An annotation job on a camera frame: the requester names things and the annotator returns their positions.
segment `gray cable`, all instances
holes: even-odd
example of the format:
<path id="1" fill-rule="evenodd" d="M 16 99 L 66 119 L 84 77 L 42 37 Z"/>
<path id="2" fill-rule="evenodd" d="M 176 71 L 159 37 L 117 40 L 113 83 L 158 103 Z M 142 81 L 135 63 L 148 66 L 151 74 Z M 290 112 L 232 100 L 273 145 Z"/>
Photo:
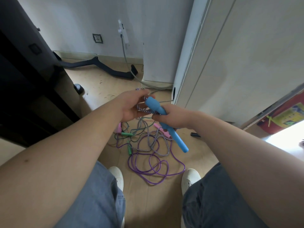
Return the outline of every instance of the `gray cable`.
<path id="1" fill-rule="evenodd" d="M 156 90 L 166 90 L 166 89 L 168 89 L 168 88 L 171 88 L 171 89 L 172 89 L 173 85 L 170 85 L 170 86 L 167 86 L 167 87 L 156 87 L 156 86 L 153 86 L 153 85 L 149 85 L 149 84 L 143 83 L 141 80 L 139 80 L 139 79 L 134 75 L 134 73 L 131 71 L 131 69 L 130 69 L 129 66 L 128 66 L 128 62 L 127 62 L 127 58 L 126 58 L 126 54 L 125 54 L 125 47 L 124 47 L 124 44 L 123 44 L 124 42 L 123 42 L 123 35 L 122 35 L 122 34 L 120 35 L 120 38 L 121 38 L 121 44 L 122 44 L 122 46 L 123 46 L 123 53 L 124 53 L 126 65 L 127 65 L 128 69 L 129 69 L 129 71 L 131 72 L 131 74 L 132 74 L 132 75 L 133 75 L 141 84 L 146 85 L 146 86 L 148 86 L 148 87 L 150 87 L 150 88 L 153 88 L 153 89 L 156 89 Z"/>

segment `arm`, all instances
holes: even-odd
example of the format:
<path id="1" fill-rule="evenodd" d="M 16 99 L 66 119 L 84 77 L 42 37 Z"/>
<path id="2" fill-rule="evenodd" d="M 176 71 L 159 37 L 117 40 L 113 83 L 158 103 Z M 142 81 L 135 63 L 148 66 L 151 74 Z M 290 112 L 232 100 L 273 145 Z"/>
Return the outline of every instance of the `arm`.
<path id="1" fill-rule="evenodd" d="M 148 90 L 124 92 L 0 167 L 0 227 L 53 227 L 88 179 L 120 121 L 146 115 Z"/>
<path id="2" fill-rule="evenodd" d="M 246 202 L 270 227 L 304 227 L 304 163 L 220 119 L 175 105 L 152 118 L 195 130 L 213 151 Z"/>

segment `electrical outlet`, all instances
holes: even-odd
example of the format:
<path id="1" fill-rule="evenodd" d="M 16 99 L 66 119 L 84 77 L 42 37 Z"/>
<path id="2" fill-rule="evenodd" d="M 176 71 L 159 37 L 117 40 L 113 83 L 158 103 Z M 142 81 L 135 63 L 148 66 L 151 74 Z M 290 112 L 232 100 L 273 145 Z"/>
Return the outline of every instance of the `electrical outlet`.
<path id="1" fill-rule="evenodd" d="M 93 34 L 93 39 L 95 43 L 103 44 L 102 37 L 100 34 Z"/>

